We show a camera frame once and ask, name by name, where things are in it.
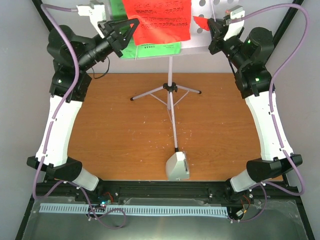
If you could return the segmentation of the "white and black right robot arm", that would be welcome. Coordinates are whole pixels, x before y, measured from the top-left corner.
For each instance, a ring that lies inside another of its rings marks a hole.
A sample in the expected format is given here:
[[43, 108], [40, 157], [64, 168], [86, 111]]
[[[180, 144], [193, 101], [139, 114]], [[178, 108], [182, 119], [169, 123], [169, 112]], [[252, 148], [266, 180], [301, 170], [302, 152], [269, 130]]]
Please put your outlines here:
[[209, 52], [222, 52], [231, 65], [235, 84], [248, 106], [260, 143], [260, 158], [249, 160], [244, 171], [229, 179], [234, 192], [242, 192], [265, 183], [303, 163], [287, 141], [276, 105], [272, 75], [265, 64], [274, 50], [272, 32], [263, 27], [253, 28], [245, 41], [241, 22], [227, 24], [226, 20], [207, 20], [211, 35]]

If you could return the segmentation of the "green sheet music page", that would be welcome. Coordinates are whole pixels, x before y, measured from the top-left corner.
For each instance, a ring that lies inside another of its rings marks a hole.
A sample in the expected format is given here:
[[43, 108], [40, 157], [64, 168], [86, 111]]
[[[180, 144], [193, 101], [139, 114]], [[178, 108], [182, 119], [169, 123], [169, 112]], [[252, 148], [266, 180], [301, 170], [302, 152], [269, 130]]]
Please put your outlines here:
[[[122, 0], [110, 0], [110, 15], [114, 21], [127, 20], [127, 13]], [[128, 46], [122, 50], [122, 59], [137, 59], [158, 57], [166, 55], [176, 55], [181, 52], [181, 43], [174, 42], [168, 44], [141, 44], [136, 45], [131, 39]]]

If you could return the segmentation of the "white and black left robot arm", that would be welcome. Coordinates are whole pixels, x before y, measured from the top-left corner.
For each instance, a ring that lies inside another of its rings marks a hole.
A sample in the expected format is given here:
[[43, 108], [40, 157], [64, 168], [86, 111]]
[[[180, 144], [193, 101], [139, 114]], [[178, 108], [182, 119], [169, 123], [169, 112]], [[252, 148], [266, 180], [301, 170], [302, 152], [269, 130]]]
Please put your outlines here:
[[55, 71], [49, 89], [49, 115], [39, 150], [26, 164], [86, 189], [86, 195], [95, 202], [103, 198], [104, 188], [81, 161], [68, 156], [70, 136], [92, 80], [87, 71], [112, 53], [121, 57], [139, 23], [137, 18], [101, 21], [101, 33], [92, 38], [76, 35], [67, 25], [58, 25], [48, 36], [47, 51], [53, 57]]

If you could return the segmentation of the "white tripod music stand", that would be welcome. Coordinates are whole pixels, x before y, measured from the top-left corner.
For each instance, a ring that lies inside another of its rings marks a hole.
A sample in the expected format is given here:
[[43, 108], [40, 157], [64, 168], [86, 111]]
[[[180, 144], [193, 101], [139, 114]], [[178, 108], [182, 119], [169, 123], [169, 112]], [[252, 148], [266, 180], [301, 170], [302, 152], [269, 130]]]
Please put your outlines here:
[[[154, 93], [166, 90], [167, 91], [167, 102], [164, 102], [160, 98], [154, 95]], [[177, 93], [178, 90], [184, 90], [185, 93], [182, 97], [180, 97], [176, 102], [174, 102], [174, 93]], [[149, 90], [147, 92], [141, 93], [139, 95], [133, 96], [130, 98], [130, 101], [134, 101], [137, 99], [140, 99], [145, 96], [152, 96], [159, 102], [166, 105], [166, 109], [170, 116], [170, 121], [172, 124], [172, 131], [173, 131], [173, 141], [174, 141], [174, 152], [177, 153], [179, 151], [179, 145], [178, 145], [178, 135], [177, 135], [177, 127], [176, 127], [176, 117], [175, 117], [175, 106], [189, 93], [195, 93], [198, 95], [202, 94], [201, 90], [193, 89], [189, 87], [185, 87], [182, 85], [178, 85], [175, 82], [173, 82], [173, 57], [170, 56], [168, 59], [168, 77], [167, 82], [165, 82], [162, 86], [157, 87], [155, 89]]]

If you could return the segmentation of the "white metronome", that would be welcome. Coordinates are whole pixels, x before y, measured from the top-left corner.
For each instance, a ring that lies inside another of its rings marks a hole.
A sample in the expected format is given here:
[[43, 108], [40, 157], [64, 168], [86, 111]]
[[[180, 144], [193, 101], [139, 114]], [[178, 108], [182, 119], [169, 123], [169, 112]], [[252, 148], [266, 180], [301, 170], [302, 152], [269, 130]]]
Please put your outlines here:
[[190, 178], [187, 155], [184, 151], [175, 152], [167, 160], [165, 173], [169, 181], [182, 181]]

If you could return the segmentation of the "red sheet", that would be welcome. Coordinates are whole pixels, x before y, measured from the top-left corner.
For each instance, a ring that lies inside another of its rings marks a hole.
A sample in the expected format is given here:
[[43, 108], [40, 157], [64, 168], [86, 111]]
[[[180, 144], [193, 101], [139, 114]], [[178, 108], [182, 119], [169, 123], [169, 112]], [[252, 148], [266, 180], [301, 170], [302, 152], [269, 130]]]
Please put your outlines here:
[[192, 15], [190, 0], [124, 0], [128, 19], [139, 20], [134, 43], [170, 44], [191, 39], [191, 22], [208, 31], [207, 18]]

